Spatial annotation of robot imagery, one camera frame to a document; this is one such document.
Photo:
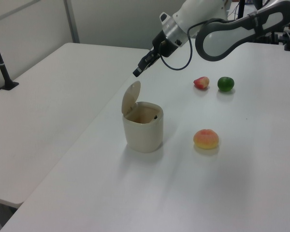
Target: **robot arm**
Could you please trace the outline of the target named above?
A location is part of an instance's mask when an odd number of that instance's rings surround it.
[[[153,40],[154,48],[142,58],[133,74],[139,76],[160,56],[168,57],[182,47],[188,41],[188,29],[200,22],[205,23],[192,28],[189,34],[196,35],[197,52],[209,61],[221,60],[237,46],[290,24],[290,0],[274,0],[233,22],[226,21],[229,1],[186,0],[172,17],[162,13],[162,31]]]

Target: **open lid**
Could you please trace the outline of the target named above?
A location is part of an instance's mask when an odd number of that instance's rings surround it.
[[[125,115],[136,103],[141,90],[141,82],[136,81],[129,86],[122,99],[121,112]]]

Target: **black clamp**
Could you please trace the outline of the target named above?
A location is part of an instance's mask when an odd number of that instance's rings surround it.
[[[258,12],[252,12],[248,14],[249,18],[251,19],[251,24],[255,30],[256,38],[264,35],[264,30],[262,27],[262,23],[260,21],[259,13]]]

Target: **white table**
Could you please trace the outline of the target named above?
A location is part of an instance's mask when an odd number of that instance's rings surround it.
[[[180,67],[188,51],[167,62]],[[197,90],[192,82],[204,75],[210,88]],[[232,93],[218,91],[221,76],[235,80]],[[194,53],[181,72],[157,61],[138,78],[138,100],[164,110],[163,145],[149,154],[126,146],[122,125],[122,97],[136,79],[2,232],[290,231],[290,52],[247,43],[219,62]],[[194,133],[207,128],[220,136],[218,149],[194,147]]]
[[[0,203],[27,199],[146,53],[68,43],[0,90]]]

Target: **lime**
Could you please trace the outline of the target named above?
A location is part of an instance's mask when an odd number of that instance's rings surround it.
[[[234,87],[234,80],[230,77],[222,77],[218,80],[218,88],[220,91],[228,92]]]

